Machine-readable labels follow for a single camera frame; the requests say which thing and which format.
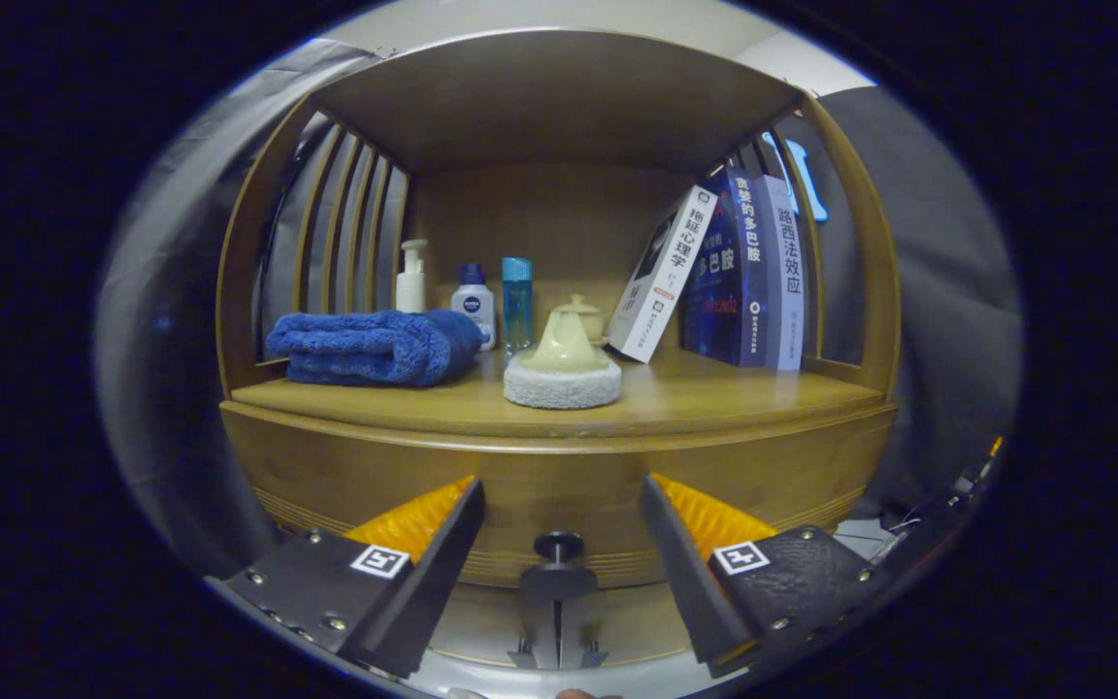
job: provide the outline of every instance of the white wall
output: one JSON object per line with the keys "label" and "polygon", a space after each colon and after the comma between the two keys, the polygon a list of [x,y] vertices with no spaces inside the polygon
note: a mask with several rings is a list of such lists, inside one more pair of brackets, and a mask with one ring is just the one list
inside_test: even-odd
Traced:
{"label": "white wall", "polygon": [[395,0],[324,36],[381,55],[501,28],[601,28],[736,59],[817,94],[873,85],[842,59],[722,0]]}
{"label": "white wall", "polygon": [[670,40],[732,58],[779,27],[720,0],[396,0],[325,36],[357,48],[400,51],[498,28],[603,28]]}
{"label": "white wall", "polygon": [[822,94],[869,87],[873,81],[809,40],[780,31],[736,56],[737,62]]}

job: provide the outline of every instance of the white pump bottle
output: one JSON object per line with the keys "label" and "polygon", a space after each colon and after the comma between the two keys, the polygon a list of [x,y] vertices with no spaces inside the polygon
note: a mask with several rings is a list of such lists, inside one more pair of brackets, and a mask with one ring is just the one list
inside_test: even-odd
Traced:
{"label": "white pump bottle", "polygon": [[423,313],[425,311],[425,261],[421,258],[421,247],[426,239],[405,239],[404,271],[395,276],[395,310],[405,313]]}

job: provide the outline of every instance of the white book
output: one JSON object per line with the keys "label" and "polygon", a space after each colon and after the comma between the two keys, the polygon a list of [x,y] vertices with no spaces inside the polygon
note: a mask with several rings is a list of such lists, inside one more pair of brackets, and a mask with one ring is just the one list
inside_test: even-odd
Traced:
{"label": "white book", "polygon": [[716,202],[709,190],[692,187],[659,217],[607,327],[614,349],[650,361],[693,268]]}
{"label": "white book", "polygon": [[805,347],[805,262],[788,197],[788,182],[761,176],[754,185],[759,202],[770,202],[759,212],[765,232],[774,235],[774,239],[764,239],[761,245],[767,274],[765,366],[779,371],[798,371],[799,356]]}

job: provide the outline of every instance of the white fluffy base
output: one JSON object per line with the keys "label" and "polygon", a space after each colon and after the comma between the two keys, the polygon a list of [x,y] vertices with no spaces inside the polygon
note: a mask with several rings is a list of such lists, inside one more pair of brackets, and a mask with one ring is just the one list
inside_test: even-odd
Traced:
{"label": "white fluffy base", "polygon": [[617,402],[620,382],[620,367],[613,359],[598,371],[532,371],[520,366],[517,355],[503,371],[503,397],[519,406],[576,410]]}

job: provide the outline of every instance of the black knob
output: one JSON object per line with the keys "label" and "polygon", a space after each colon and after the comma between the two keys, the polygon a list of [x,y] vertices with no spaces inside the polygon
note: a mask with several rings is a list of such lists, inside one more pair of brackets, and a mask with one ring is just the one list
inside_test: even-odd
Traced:
{"label": "black knob", "polygon": [[551,563],[567,563],[585,552],[585,539],[571,531],[551,531],[533,539],[533,551]]}
{"label": "black knob", "polygon": [[533,540],[533,551],[547,561],[520,575],[520,588],[525,596],[555,602],[598,589],[598,576],[594,575],[594,570],[569,563],[585,552],[580,535],[571,531],[543,533]]}

